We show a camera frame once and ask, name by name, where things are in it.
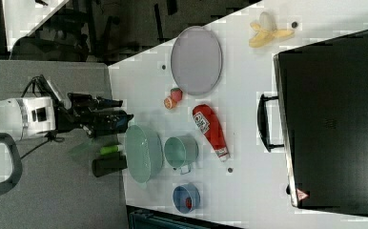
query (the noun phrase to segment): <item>dark green object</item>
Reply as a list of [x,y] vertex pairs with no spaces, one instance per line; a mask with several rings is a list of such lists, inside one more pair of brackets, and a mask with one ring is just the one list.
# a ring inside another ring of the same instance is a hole
[[103,177],[126,168],[128,168],[127,159],[120,154],[101,156],[92,161],[92,173],[95,177]]

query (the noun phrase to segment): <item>gray plate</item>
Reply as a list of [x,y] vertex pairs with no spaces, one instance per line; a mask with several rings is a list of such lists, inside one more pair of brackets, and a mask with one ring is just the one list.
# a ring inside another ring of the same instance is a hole
[[175,40],[171,65],[175,83],[183,92],[209,92],[222,69],[222,52],[215,35],[202,27],[183,31]]

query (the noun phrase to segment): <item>ketchup label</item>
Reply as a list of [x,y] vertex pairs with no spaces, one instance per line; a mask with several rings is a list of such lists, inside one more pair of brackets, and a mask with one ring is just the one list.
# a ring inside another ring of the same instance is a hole
[[228,154],[228,149],[226,147],[223,147],[222,149],[215,150],[218,157],[225,156]]
[[204,114],[202,114],[202,112],[198,112],[194,114],[194,121],[195,121],[195,124],[198,126],[199,130],[201,130],[203,135],[205,135],[205,133],[209,131],[210,123],[205,118]]

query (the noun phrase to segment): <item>screw hole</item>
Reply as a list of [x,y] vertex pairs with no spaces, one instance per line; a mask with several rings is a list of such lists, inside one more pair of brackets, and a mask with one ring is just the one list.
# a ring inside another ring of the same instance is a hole
[[298,24],[297,22],[293,22],[293,23],[292,23],[292,28],[294,28],[294,29],[295,29],[298,25],[299,25],[299,24]]

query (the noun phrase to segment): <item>desk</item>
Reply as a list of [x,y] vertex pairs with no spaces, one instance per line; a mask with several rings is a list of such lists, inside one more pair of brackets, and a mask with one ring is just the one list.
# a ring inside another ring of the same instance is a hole
[[69,0],[45,0],[48,3],[46,7],[33,0],[2,0],[2,2],[7,47],[8,51],[11,51],[19,38],[31,35]]
[[[279,28],[290,29],[292,22],[297,21],[295,37],[261,49],[249,48],[248,40],[255,34],[250,23],[263,11],[275,17]],[[162,144],[170,136],[193,135],[200,149],[195,169],[189,174],[181,176],[165,163],[146,190],[139,188],[125,170],[126,203],[184,216],[174,208],[172,194],[178,184],[190,181],[200,191],[201,207],[185,215],[189,218],[241,228],[368,228],[368,222],[352,222],[368,218],[292,207],[285,193],[288,178],[283,150],[267,153],[256,126],[260,95],[276,93],[273,56],[368,29],[368,1],[264,0],[205,28],[216,34],[221,45],[220,80],[209,94],[185,95],[173,111],[163,106],[163,99],[175,85],[169,64],[173,40],[109,67],[112,97],[124,100],[126,111],[135,115],[135,123],[158,131]],[[232,154],[225,163],[218,161],[192,119],[193,107],[202,102],[212,104],[223,126]],[[275,144],[282,141],[279,113],[275,102],[269,106]],[[229,167],[234,168],[231,174],[226,172]]]

